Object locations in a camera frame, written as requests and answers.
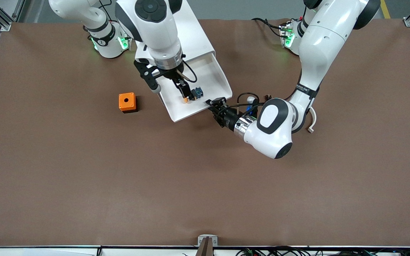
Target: brown paper sheet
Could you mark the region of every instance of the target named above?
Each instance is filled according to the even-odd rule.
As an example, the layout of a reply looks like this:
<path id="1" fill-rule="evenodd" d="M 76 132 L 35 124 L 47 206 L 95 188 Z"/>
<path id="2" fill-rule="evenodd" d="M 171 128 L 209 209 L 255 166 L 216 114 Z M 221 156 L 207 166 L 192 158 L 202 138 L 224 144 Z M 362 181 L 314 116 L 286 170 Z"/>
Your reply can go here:
<path id="1" fill-rule="evenodd" d="M 300 61 L 254 21 L 200 21 L 234 92 L 287 97 Z M 354 31 L 314 102 L 314 134 L 272 160 L 208 111 L 173 123 L 132 64 L 80 24 L 0 38 L 0 246 L 410 246 L 410 28 Z M 118 94 L 141 111 L 122 114 Z"/>

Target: orange cube with hole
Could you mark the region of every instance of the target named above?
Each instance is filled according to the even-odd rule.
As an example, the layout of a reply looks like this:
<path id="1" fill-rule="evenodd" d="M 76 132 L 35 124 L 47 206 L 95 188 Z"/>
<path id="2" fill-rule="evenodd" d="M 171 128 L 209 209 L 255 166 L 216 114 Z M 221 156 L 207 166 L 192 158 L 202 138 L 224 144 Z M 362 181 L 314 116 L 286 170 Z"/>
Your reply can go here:
<path id="1" fill-rule="evenodd" d="M 128 92 L 127 94 L 119 95 L 119 108 L 123 113 L 133 113 L 137 112 L 137 97 L 133 92 Z"/>

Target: metal bracket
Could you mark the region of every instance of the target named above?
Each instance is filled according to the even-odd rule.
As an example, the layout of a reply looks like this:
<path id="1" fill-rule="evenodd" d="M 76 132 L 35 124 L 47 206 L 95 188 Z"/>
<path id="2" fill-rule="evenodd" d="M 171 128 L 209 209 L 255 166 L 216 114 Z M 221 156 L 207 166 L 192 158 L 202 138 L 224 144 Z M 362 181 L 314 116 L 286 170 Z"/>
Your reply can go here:
<path id="1" fill-rule="evenodd" d="M 9 22 L 9 26 L 8 26 L 8 27 L 1 27 L 1 32 L 8 32 L 8 31 L 10 31 L 11 26 L 12 26 L 12 23 Z"/>
<path id="2" fill-rule="evenodd" d="M 200 244 L 202 243 L 203 239 L 210 237 L 211 241 L 212 241 L 212 246 L 218 246 L 218 236 L 217 235 L 199 235 L 199 237 L 197 237 L 197 246 L 200 246 Z"/>
<path id="3" fill-rule="evenodd" d="M 406 19 L 407 19 L 406 17 L 403 17 L 403 22 L 405 23 L 407 27 L 410 27 L 410 23 L 408 23 Z"/>
<path id="4" fill-rule="evenodd" d="M 218 245 L 216 235 L 199 235 L 197 241 L 200 246 L 195 256 L 213 256 L 213 247 Z"/>

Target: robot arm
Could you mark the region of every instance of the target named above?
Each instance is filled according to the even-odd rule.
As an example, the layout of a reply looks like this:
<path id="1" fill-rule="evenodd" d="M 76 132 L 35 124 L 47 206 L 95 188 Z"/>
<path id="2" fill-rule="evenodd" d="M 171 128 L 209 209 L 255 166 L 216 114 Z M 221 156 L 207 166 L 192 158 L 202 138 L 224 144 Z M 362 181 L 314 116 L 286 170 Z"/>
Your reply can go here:
<path id="1" fill-rule="evenodd" d="M 258 119 L 247 114 L 236 114 L 217 101 L 209 102 L 216 121 L 219 123 L 221 120 L 231 119 L 230 122 L 221 121 L 221 126 L 234 131 L 267 157 L 278 159 L 285 156 L 292 146 L 291 134 L 303 126 L 330 65 L 367 4 L 374 1 L 379 0 L 316 0 L 319 4 L 312 12 L 314 17 L 310 19 L 304 34 L 295 38 L 299 42 L 301 74 L 291 98 L 268 100 L 263 104 Z M 379 8 L 378 5 L 376 7 L 371 9 L 371 18 Z"/>
<path id="2" fill-rule="evenodd" d="M 117 22 L 109 21 L 105 13 L 92 7 L 98 0 L 49 0 L 58 16 L 79 20 L 91 35 L 95 49 L 106 58 L 118 57 L 128 49 L 127 35 Z"/>
<path id="3" fill-rule="evenodd" d="M 181 49 L 173 14 L 182 0 L 118 0 L 115 15 L 127 34 L 137 41 L 134 65 L 154 93 L 161 92 L 156 78 L 169 78 L 185 102 L 203 96 L 200 87 L 183 75 L 185 55 Z"/>

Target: green led light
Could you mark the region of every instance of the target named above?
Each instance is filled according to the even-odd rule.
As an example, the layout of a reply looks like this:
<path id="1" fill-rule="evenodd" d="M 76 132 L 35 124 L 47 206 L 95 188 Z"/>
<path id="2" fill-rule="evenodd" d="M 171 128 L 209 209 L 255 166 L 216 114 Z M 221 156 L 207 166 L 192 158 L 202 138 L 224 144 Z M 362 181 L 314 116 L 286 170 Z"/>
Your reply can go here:
<path id="1" fill-rule="evenodd" d="M 126 50 L 127 47 L 128 47 L 128 46 L 127 46 L 127 40 L 124 39 L 124 38 L 121 38 L 121 37 L 118 37 L 118 39 L 119 39 L 121 48 L 122 48 L 123 50 Z"/>
<path id="2" fill-rule="evenodd" d="M 291 46 L 292 46 L 292 42 L 293 42 L 294 39 L 295 39 L 295 34 L 292 33 L 292 34 L 290 35 L 290 37 L 288 37 L 288 38 L 286 39 L 286 47 L 291 47 Z"/>
<path id="3" fill-rule="evenodd" d="M 95 50 L 98 50 L 98 47 L 96 46 L 96 42 L 94 42 L 94 39 L 91 38 L 91 42 L 93 42 L 94 49 L 95 49 Z"/>

